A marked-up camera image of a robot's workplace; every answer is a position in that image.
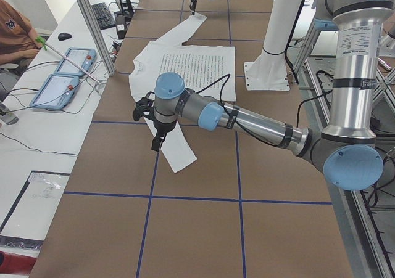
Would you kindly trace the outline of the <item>clear plastic bag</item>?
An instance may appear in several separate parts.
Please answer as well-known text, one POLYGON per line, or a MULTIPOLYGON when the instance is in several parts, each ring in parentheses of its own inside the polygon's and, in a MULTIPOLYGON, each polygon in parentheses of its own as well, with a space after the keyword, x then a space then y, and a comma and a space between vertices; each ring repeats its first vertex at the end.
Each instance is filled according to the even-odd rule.
POLYGON ((30 172, 1 222, 1 246, 40 250, 69 180, 68 173, 30 172))

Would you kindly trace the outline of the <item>aluminium frame rack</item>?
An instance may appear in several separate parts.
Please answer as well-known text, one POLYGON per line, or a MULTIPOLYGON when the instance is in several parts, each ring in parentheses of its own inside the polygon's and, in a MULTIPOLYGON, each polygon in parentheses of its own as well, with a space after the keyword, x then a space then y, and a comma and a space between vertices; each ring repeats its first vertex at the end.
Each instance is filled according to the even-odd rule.
POLYGON ((312 22, 295 69, 305 68, 320 99, 323 119, 310 147, 310 161, 330 185, 341 233, 353 248, 351 266, 357 277, 393 277, 394 246, 381 221, 394 222, 394 205, 379 203, 380 178, 386 161, 394 160, 394 136, 370 128, 372 110, 393 92, 394 75, 377 67, 381 21, 340 15, 333 64, 313 67, 310 55, 322 32, 312 22))

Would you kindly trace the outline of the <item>green tipped metal rod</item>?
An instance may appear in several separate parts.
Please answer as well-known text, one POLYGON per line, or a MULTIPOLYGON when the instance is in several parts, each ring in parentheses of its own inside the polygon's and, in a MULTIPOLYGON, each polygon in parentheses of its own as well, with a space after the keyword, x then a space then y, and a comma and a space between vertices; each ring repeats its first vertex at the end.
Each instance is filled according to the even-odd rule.
POLYGON ((83 73, 85 73, 87 76, 89 76, 92 80, 95 81, 95 83, 99 84, 100 86, 104 85, 106 82, 105 81, 101 81, 99 79, 97 79, 96 77, 94 77, 89 71, 85 70, 83 67, 81 67, 80 65, 78 65, 77 63, 75 63, 72 59, 70 59, 69 57, 67 57, 66 55, 62 54, 61 52, 59 52, 57 49, 55 49, 54 47, 52 47, 50 44, 46 43, 46 40, 44 38, 42 38, 41 36, 38 36, 35 41, 37 43, 40 43, 45 50, 47 50, 47 48, 49 47, 50 49, 52 49, 56 54, 60 55, 63 59, 65 59, 67 62, 69 62, 70 64, 72 64, 74 67, 78 68, 80 71, 82 71, 83 73))

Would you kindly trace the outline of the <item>white printed t-shirt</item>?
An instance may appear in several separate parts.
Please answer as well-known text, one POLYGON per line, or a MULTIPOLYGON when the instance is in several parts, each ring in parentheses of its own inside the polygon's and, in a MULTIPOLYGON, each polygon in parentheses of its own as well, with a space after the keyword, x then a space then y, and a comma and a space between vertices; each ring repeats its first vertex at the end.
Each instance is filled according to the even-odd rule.
MULTIPOLYGON (((134 70, 129 75, 131 96, 135 102, 139 101, 149 91, 154 92, 156 81, 163 73, 176 73, 183 79, 183 86, 178 86, 177 93, 170 93, 170 97, 178 97, 185 88, 198 92, 219 78, 230 74, 230 78, 222 91, 222 100, 235 102, 235 48, 209 46, 183 46, 182 43, 192 37, 198 28, 206 21, 205 15, 195 13, 190 15, 176 27, 147 46, 133 60, 134 70)), ((220 106, 203 105, 197 110, 194 121, 199 127, 213 131, 219 124, 220 113, 224 113, 220 106)), ((187 167, 197 158, 189 147, 181 128, 176 122, 175 129, 170 131, 161 147, 174 173, 187 167)))

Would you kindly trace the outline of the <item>black computer mouse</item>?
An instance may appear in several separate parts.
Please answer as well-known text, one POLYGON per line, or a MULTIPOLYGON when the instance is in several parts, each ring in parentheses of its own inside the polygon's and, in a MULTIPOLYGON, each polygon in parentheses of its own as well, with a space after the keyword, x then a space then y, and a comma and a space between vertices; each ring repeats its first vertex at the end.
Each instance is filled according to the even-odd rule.
POLYGON ((65 41, 67 39, 71 39, 72 35, 70 33, 62 32, 62 33, 58 34, 57 38, 58 38, 59 41, 65 41))

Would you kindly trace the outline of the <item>far blue teach pendant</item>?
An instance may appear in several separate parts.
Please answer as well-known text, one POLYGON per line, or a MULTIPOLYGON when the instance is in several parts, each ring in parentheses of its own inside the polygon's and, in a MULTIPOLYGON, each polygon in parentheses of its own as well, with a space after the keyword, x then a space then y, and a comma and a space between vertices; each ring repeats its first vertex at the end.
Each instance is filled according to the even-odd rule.
MULTIPOLYGON (((90 70, 96 60, 96 51, 88 48, 71 47, 67 49, 65 55, 86 71, 90 70)), ((85 75, 85 72, 65 59, 61 60, 54 73, 61 75, 75 75, 79 77, 85 75)))

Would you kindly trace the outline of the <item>person in brown shirt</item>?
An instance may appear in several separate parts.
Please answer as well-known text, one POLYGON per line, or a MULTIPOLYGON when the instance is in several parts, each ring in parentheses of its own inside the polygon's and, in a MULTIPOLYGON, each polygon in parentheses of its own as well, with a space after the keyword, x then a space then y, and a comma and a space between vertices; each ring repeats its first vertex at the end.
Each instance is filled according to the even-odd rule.
POLYGON ((12 72, 21 76, 42 48, 29 19, 1 0, 1 65, 17 64, 12 72))

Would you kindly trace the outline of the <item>near blue teach pendant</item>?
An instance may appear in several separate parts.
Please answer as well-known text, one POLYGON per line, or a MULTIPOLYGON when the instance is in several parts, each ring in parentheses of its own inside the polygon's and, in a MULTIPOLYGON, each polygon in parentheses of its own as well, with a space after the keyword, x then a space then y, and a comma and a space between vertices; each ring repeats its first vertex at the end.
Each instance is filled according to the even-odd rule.
POLYGON ((79 85, 77 75, 51 74, 31 100, 29 107, 62 110, 72 100, 79 85))

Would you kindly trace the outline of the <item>black keyboard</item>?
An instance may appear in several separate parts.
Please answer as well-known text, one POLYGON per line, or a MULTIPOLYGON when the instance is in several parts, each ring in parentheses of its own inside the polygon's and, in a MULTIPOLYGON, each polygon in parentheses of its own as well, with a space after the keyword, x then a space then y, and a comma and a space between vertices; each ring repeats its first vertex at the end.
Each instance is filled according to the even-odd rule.
POLYGON ((100 30, 115 27, 115 20, 104 2, 91 5, 100 30))

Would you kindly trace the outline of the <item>blue teach pendant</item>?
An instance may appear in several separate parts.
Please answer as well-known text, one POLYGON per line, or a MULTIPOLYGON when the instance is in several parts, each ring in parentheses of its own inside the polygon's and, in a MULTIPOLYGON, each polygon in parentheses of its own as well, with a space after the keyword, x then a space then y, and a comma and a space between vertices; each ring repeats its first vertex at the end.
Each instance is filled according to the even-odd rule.
MULTIPOLYGON (((65 55, 86 71, 90 70, 96 60, 96 51, 88 48, 71 47, 67 49, 65 55)), ((75 75, 79 77, 85 75, 85 72, 65 59, 61 60, 54 73, 61 75, 75 75)))
POLYGON ((51 74, 31 100, 29 107, 62 110, 72 100, 79 85, 77 75, 51 74))

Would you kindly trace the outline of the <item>aluminium frame post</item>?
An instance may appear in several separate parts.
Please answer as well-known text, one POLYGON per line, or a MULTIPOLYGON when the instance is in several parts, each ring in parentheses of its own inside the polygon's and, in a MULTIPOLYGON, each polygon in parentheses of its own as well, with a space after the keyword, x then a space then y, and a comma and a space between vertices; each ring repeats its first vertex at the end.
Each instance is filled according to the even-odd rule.
POLYGON ((87 24, 89 32, 91 33, 93 41, 96 45, 96 49, 101 56, 101 60, 107 70, 107 73, 109 76, 113 76, 115 73, 114 63, 112 62, 112 59, 109 55, 109 51, 107 50, 104 38, 99 28, 99 24, 91 8, 90 1, 77 0, 77 4, 81 10, 82 16, 87 24))

